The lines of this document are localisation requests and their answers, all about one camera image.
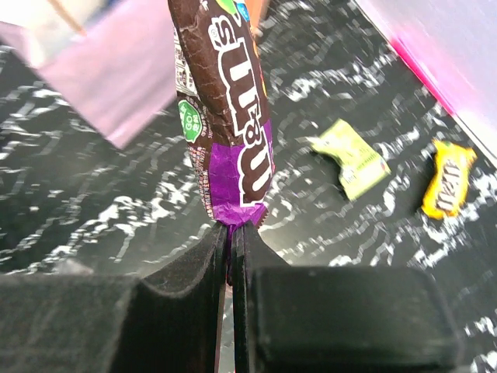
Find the green candy wrapper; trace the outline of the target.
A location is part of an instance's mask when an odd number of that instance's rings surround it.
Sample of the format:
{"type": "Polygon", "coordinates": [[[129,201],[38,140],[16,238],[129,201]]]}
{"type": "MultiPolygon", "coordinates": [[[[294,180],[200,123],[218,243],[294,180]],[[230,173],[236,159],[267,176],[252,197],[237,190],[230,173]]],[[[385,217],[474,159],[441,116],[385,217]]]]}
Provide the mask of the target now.
{"type": "Polygon", "coordinates": [[[339,182],[349,200],[356,200],[391,173],[384,158],[342,119],[312,138],[311,148],[337,162],[339,182]]]}

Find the yellow m&m packet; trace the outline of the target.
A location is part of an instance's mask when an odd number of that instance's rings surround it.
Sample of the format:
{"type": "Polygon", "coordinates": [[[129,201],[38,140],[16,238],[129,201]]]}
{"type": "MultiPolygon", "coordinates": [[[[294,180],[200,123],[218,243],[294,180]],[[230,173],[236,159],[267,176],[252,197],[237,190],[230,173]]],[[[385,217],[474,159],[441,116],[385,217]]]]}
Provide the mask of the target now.
{"type": "Polygon", "coordinates": [[[441,220],[456,217],[466,201],[469,176],[477,155],[449,141],[433,139],[435,174],[422,200],[422,212],[441,220]]]}

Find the purple candy bar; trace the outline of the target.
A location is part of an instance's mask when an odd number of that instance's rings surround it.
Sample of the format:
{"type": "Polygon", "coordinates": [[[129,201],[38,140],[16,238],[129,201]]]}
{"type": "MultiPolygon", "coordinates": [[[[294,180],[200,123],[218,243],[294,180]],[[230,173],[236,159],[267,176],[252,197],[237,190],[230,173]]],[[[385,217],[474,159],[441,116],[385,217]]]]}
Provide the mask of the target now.
{"type": "Polygon", "coordinates": [[[169,2],[180,122],[210,218],[259,226],[273,171],[266,87],[243,1],[169,2]]]}

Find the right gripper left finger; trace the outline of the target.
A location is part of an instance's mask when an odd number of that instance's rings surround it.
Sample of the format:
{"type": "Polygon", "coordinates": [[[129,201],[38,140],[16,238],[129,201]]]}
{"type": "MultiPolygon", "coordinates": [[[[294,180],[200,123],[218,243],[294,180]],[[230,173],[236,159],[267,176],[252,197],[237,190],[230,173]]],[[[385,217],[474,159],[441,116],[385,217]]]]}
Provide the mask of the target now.
{"type": "Polygon", "coordinates": [[[1,278],[3,372],[215,372],[227,229],[144,278],[1,278]]]}

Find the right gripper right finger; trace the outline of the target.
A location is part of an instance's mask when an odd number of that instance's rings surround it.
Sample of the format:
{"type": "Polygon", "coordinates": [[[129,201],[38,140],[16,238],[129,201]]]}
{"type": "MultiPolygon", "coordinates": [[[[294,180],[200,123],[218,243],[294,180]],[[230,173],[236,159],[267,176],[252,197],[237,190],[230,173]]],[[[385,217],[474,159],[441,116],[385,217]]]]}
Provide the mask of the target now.
{"type": "Polygon", "coordinates": [[[462,341],[411,267],[292,266],[253,225],[231,233],[238,372],[456,372],[462,341]]]}

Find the lilac paper bag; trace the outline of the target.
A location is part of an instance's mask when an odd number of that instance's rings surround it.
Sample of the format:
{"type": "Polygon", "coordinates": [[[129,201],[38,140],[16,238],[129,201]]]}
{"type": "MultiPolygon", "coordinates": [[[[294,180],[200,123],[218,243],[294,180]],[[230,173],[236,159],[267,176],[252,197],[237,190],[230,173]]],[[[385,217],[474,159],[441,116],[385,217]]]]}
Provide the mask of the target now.
{"type": "Polygon", "coordinates": [[[176,97],[166,1],[3,1],[1,38],[118,148],[176,97]]]}

